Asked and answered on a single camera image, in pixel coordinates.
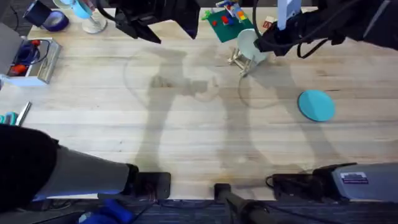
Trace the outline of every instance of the green lego plate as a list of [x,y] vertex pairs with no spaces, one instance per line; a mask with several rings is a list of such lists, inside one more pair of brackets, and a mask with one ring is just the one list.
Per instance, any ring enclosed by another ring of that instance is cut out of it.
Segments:
[[245,19],[243,22],[239,22],[239,20],[233,17],[234,23],[232,25],[224,25],[221,20],[221,16],[225,16],[228,14],[227,10],[222,10],[220,12],[215,12],[209,15],[207,20],[210,23],[210,26],[213,28],[214,32],[217,34],[217,37],[221,41],[221,43],[227,42],[229,40],[235,39],[238,37],[238,34],[244,29],[253,29],[253,24],[249,19]]

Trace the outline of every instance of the teal disc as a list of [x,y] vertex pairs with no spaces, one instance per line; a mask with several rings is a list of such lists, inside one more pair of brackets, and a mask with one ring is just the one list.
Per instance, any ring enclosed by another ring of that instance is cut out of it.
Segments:
[[320,90],[306,90],[297,100],[301,113],[313,121],[328,121],[335,115],[335,103]]

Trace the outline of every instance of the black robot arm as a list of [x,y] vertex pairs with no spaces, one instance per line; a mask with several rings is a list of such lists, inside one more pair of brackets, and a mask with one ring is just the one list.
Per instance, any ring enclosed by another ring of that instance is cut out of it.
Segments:
[[[257,32],[256,47],[261,52],[283,56],[298,45],[298,56],[306,58],[328,40],[336,45],[349,37],[398,50],[397,0],[318,0],[315,4],[317,10],[290,18],[284,30],[279,30],[275,22],[262,36]],[[323,41],[308,54],[301,55],[303,43],[309,44],[318,39]]]

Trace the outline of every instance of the red part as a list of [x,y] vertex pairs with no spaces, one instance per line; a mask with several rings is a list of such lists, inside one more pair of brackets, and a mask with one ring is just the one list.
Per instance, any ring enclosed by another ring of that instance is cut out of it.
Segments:
[[263,26],[263,28],[269,29],[271,27],[271,25],[272,25],[271,22],[265,21],[262,26]]
[[227,24],[228,23],[228,18],[226,16],[221,16],[221,20]]
[[39,45],[40,45],[40,41],[39,41],[39,40],[32,40],[31,43],[32,43],[34,46],[39,46]]
[[15,65],[11,67],[11,71],[17,75],[26,72],[27,67],[25,65]]

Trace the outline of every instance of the teal object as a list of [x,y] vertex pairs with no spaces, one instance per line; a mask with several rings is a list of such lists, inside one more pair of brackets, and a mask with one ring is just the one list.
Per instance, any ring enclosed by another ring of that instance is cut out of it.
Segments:
[[80,2],[79,0],[75,1],[75,3],[72,5],[72,9],[73,13],[82,19],[88,19],[93,14],[91,9],[85,3]]
[[297,104],[301,113],[313,121],[328,121],[335,115],[335,103],[320,90],[302,92]]
[[7,112],[5,116],[0,116],[0,124],[15,125],[17,123],[18,114]]

